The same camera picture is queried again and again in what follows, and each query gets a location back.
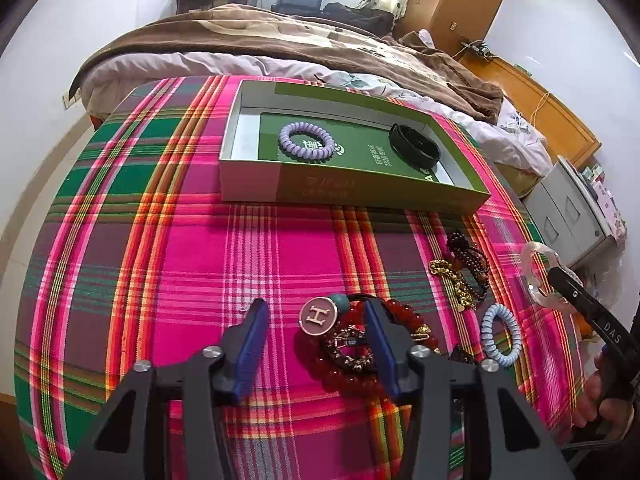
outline black wristband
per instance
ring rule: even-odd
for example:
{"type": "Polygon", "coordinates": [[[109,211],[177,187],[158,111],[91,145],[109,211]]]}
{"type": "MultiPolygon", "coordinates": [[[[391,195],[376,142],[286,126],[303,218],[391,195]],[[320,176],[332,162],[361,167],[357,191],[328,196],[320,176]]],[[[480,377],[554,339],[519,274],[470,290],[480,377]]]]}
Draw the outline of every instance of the black wristband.
{"type": "Polygon", "coordinates": [[[438,145],[409,126],[394,124],[389,143],[402,160],[419,170],[430,171],[440,160],[438,145]]]}

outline red bead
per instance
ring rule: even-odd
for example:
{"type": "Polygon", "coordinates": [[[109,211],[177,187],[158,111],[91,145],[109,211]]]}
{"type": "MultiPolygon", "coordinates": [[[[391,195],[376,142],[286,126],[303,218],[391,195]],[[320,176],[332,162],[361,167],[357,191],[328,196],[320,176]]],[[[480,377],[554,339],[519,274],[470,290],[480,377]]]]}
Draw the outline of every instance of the red bead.
{"type": "Polygon", "coordinates": [[[332,341],[335,338],[335,332],[336,332],[336,327],[334,326],[334,328],[332,328],[331,330],[329,330],[329,332],[321,336],[321,338],[325,341],[332,341]]]}
{"type": "Polygon", "coordinates": [[[311,360],[313,358],[312,356],[318,355],[318,338],[308,336],[307,334],[303,334],[303,336],[304,337],[300,338],[298,348],[304,357],[311,360]]]}
{"type": "Polygon", "coordinates": [[[342,317],[341,324],[343,326],[363,324],[362,313],[352,308],[342,317]]]}
{"type": "Polygon", "coordinates": [[[318,378],[325,377],[329,373],[329,370],[331,370],[332,368],[331,361],[329,361],[329,358],[325,356],[317,357],[316,360],[314,361],[313,367],[314,367],[314,374],[318,378]]]}
{"type": "Polygon", "coordinates": [[[332,368],[322,380],[330,389],[338,389],[342,385],[342,372],[337,368],[332,368]]]}
{"type": "Polygon", "coordinates": [[[403,305],[400,310],[396,312],[396,317],[400,323],[408,323],[414,316],[414,310],[409,305],[403,305]]]}
{"type": "Polygon", "coordinates": [[[353,374],[344,376],[343,389],[346,394],[359,395],[362,391],[360,378],[353,374]]]}
{"type": "Polygon", "coordinates": [[[386,300],[385,304],[386,304],[386,307],[393,314],[395,314],[396,312],[398,312],[398,310],[400,310],[402,308],[402,303],[400,303],[398,300],[386,300]]]}
{"type": "Polygon", "coordinates": [[[411,332],[415,332],[422,325],[424,325],[424,320],[420,314],[414,314],[409,320],[409,330],[411,330],[411,332]]]}
{"type": "Polygon", "coordinates": [[[360,387],[362,394],[367,397],[375,397],[378,394],[378,383],[372,377],[363,379],[360,387]]]}
{"type": "Polygon", "coordinates": [[[438,338],[432,335],[430,336],[430,338],[428,338],[426,341],[423,341],[422,343],[427,348],[430,348],[431,350],[435,350],[438,347],[438,338]]]}
{"type": "Polygon", "coordinates": [[[384,399],[386,397],[385,389],[382,387],[382,384],[380,384],[380,381],[376,381],[373,397],[377,397],[379,399],[384,399]]]}

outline metal screw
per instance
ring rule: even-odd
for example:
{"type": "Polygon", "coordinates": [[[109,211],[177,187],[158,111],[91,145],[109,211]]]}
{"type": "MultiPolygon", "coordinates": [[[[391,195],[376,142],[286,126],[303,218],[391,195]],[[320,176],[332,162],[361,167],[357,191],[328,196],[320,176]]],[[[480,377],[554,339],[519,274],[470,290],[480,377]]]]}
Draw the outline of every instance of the metal screw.
{"type": "Polygon", "coordinates": [[[484,359],[481,361],[480,366],[486,372],[497,372],[500,369],[500,365],[493,359],[484,359]]]}
{"type": "Polygon", "coordinates": [[[411,352],[412,356],[417,357],[418,359],[428,357],[428,355],[431,354],[431,350],[423,345],[414,345],[411,347],[409,352],[411,352]]]}
{"type": "Polygon", "coordinates": [[[133,369],[137,372],[146,372],[151,368],[151,361],[142,359],[142,361],[136,361],[133,365],[133,369]]]}
{"type": "Polygon", "coordinates": [[[222,355],[222,348],[219,346],[211,345],[202,349],[202,355],[204,357],[208,357],[209,359],[215,359],[216,357],[220,357],[222,355]]]}

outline white bedsheet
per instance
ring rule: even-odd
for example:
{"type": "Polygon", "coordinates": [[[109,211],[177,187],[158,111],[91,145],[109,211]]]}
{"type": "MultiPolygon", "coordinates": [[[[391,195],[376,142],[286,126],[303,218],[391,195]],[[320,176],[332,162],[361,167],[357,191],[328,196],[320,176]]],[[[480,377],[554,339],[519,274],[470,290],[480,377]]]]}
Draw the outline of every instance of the white bedsheet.
{"type": "Polygon", "coordinates": [[[372,74],[351,74],[303,61],[266,56],[233,56],[209,52],[181,54],[123,54],[91,70],[81,84],[82,102],[89,114],[106,118],[137,86],[167,77],[189,75],[261,75],[321,81],[332,86],[357,88],[372,95],[393,97],[419,108],[436,112],[460,124],[478,142],[489,158],[519,170],[545,176],[552,169],[545,149],[545,137],[503,100],[498,124],[507,129],[476,121],[470,116],[437,103],[430,97],[399,87],[372,74]]]}

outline teal bead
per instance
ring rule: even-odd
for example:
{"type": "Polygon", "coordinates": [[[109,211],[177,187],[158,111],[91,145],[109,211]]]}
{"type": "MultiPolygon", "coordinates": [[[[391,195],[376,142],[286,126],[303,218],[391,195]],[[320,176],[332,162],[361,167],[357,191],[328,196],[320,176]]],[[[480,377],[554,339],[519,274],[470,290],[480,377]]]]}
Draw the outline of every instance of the teal bead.
{"type": "Polygon", "coordinates": [[[351,308],[349,298],[347,298],[346,294],[334,292],[329,295],[329,299],[335,303],[336,307],[338,307],[338,314],[346,314],[351,308]]]}

